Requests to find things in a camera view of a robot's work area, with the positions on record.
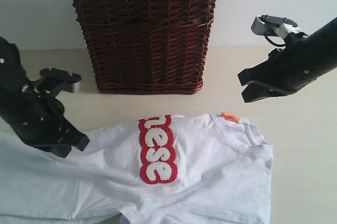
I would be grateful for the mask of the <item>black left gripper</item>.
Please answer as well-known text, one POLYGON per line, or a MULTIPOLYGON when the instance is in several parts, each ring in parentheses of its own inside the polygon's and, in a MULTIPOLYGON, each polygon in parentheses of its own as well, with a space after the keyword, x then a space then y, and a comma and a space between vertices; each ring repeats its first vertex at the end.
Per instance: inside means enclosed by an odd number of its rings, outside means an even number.
POLYGON ((64 119, 58 94, 1 87, 1 118, 26 145, 66 158, 72 147, 84 151, 89 138, 64 119))

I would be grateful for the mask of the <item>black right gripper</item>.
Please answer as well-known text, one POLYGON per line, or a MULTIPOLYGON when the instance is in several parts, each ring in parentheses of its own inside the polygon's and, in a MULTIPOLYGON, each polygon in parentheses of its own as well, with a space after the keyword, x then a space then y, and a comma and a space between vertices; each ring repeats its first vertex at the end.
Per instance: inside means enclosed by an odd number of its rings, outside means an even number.
POLYGON ((237 76, 247 87, 241 96, 245 103, 287 96, 298 92, 319 77, 319 40, 315 35, 289 35, 285 48, 237 76))

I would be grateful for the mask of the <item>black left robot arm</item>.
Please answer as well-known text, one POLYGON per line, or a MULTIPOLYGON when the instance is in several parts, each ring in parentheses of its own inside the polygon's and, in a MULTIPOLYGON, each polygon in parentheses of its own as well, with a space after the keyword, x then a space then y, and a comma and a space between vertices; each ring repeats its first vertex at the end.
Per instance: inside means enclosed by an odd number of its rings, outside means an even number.
POLYGON ((17 46, 1 38, 1 118, 29 147, 65 158, 72 148, 84 151, 88 137, 64 116, 56 97, 78 91, 79 74, 47 67, 31 81, 21 64, 17 46))

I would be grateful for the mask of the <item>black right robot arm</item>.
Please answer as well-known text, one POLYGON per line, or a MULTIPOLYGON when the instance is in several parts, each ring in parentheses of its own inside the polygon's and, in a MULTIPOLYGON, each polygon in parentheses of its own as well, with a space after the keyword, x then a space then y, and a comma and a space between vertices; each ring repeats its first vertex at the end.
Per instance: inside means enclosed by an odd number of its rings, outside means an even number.
POLYGON ((336 68, 336 19, 307 35, 289 18, 261 15, 251 30, 275 48, 266 61, 237 75, 246 103, 292 95, 336 68))

